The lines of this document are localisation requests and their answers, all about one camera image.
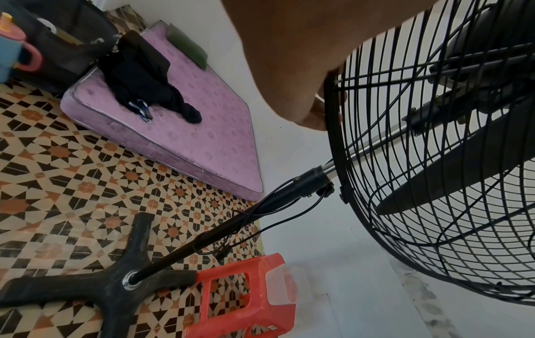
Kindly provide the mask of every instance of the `black cable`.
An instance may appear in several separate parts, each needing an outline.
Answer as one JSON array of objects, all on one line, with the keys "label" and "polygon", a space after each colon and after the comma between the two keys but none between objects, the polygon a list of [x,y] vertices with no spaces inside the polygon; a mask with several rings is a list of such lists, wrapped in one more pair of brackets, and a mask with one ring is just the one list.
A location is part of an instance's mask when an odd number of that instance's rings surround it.
[{"label": "black cable", "polygon": [[[272,213],[275,213],[275,212],[279,212],[281,210],[284,210],[286,208],[289,208],[291,207],[293,204],[295,204],[300,198],[298,198],[297,200],[291,202],[291,203],[288,203],[287,205],[277,209],[277,210],[274,210],[272,212],[268,212],[268,213],[265,213],[265,214],[255,214],[255,211],[262,205],[263,202],[265,202],[271,195],[273,195],[274,193],[278,192],[280,189],[282,189],[283,187],[285,187],[286,185],[288,185],[288,183],[292,182],[295,178],[292,178],[292,179],[289,179],[287,180],[286,182],[284,182],[283,184],[281,184],[280,186],[278,186],[277,188],[275,188],[275,190],[273,190],[272,192],[270,192],[269,194],[266,195],[266,197],[264,197],[261,201],[259,201],[258,203],[256,203],[253,207],[250,208],[249,212],[247,213],[247,217],[244,219],[242,225],[236,230],[234,231],[232,234],[237,234],[238,232],[240,232],[240,230],[242,230],[246,225],[247,225],[247,221],[251,218],[252,215],[257,215],[257,216],[264,216],[264,215],[270,215]],[[239,211],[239,210],[235,210],[234,212],[239,212],[239,213],[243,213],[245,214],[245,212],[242,212],[242,211]],[[195,251],[196,254],[200,255],[200,256],[206,256],[206,255],[209,255],[209,254],[214,254],[216,252],[218,252],[219,250],[223,249],[223,247],[227,244],[228,242],[228,239],[230,238],[231,235],[228,235],[227,237],[225,237],[223,239],[223,242],[221,243],[221,245],[219,245],[217,247],[217,249],[214,249],[212,251],[208,251],[208,252],[202,252],[202,248],[201,249],[197,249],[195,247],[195,242],[204,234],[201,233],[199,234],[197,237],[195,237],[195,239],[193,240],[193,243],[192,243],[192,247],[193,247],[193,250]]]},{"label": "black cable", "polygon": [[264,229],[258,231],[257,233],[252,234],[251,236],[249,236],[249,237],[247,237],[247,238],[245,238],[245,239],[243,239],[243,240],[241,240],[241,241],[239,241],[239,242],[237,242],[237,243],[235,243],[235,244],[232,244],[231,246],[229,246],[229,248],[234,248],[234,247],[236,247],[236,246],[238,246],[238,245],[240,245],[240,244],[242,244],[242,243],[247,242],[247,241],[250,240],[251,238],[260,235],[262,232],[264,232],[264,231],[266,231],[266,230],[269,230],[269,229],[271,229],[271,228],[273,228],[273,227],[279,226],[279,225],[281,225],[281,224],[283,224],[283,223],[292,221],[293,219],[296,219],[296,218],[298,218],[298,217],[303,216],[304,214],[306,214],[306,213],[308,213],[309,211],[311,211],[312,209],[314,209],[314,208],[319,204],[319,202],[321,202],[321,201],[323,200],[323,198],[325,197],[325,194],[326,194],[326,193],[327,193],[327,191],[324,191],[323,194],[318,198],[318,200],[317,200],[317,201],[316,201],[310,208],[308,208],[307,210],[305,210],[305,211],[303,211],[303,212],[301,212],[301,213],[299,213],[299,214],[297,214],[297,215],[294,215],[294,216],[292,216],[292,217],[288,217],[287,219],[284,219],[284,220],[282,220],[282,221],[280,221],[280,222],[277,222],[277,223],[275,223],[275,224],[272,224],[272,225],[270,225],[270,226],[268,226],[268,227],[265,227]]}]

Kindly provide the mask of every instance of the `red plastic stool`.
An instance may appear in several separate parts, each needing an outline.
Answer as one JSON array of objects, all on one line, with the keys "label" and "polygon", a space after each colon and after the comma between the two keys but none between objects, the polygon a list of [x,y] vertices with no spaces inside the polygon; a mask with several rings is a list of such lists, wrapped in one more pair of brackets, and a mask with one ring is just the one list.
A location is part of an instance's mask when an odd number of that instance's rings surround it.
[{"label": "red plastic stool", "polygon": [[[266,273],[282,264],[284,264],[283,257],[275,253],[199,271],[197,282],[203,283],[201,320],[186,328],[185,338],[217,338],[243,329],[247,329],[245,338],[249,338],[255,325],[271,330],[253,336],[255,338],[272,338],[288,333],[294,327],[295,304],[279,306],[269,304],[266,289]],[[241,273],[245,274],[250,288],[249,294],[245,297],[246,306],[221,316],[208,318],[212,281]]]}]

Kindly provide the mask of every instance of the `rolled green cloth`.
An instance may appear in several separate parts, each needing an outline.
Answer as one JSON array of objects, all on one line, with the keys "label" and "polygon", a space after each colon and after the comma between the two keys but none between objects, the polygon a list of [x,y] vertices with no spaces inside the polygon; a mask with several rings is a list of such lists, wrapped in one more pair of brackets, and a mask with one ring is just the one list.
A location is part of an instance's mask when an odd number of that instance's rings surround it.
[{"label": "rolled green cloth", "polygon": [[193,42],[184,32],[172,24],[167,29],[167,40],[189,57],[191,61],[195,62],[199,68],[206,70],[208,54],[201,46]]}]

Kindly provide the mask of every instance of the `pedestal fan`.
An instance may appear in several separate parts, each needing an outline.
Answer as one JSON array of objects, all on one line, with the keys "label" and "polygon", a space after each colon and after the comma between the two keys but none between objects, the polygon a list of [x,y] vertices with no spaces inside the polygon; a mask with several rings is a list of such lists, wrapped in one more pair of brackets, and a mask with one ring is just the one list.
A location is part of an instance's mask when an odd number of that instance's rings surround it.
[{"label": "pedestal fan", "polygon": [[[251,238],[228,243],[242,227],[317,193],[312,207],[262,231],[309,212],[333,193],[336,176],[342,201],[403,263],[534,305],[533,22],[530,0],[437,4],[363,44],[341,78],[327,77],[327,165],[288,180],[154,263],[146,254],[153,216],[138,214],[119,262],[91,274],[11,280],[0,290],[0,306],[89,299],[104,314],[101,337],[125,337],[147,294],[195,282],[195,271],[165,268],[194,253],[221,259]],[[339,106],[343,91],[348,101]]]}]

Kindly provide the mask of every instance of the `pink mattress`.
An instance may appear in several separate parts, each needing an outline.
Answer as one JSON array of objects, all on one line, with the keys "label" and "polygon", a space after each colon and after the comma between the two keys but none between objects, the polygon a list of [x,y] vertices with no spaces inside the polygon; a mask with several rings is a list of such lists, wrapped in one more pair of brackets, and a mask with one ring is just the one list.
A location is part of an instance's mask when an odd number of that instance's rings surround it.
[{"label": "pink mattress", "polygon": [[210,68],[201,70],[166,39],[158,22],[143,33],[170,62],[168,78],[202,115],[189,124],[178,113],[150,107],[152,124],[119,105],[94,70],[61,100],[76,123],[181,173],[248,200],[263,193],[251,116],[245,102]]}]

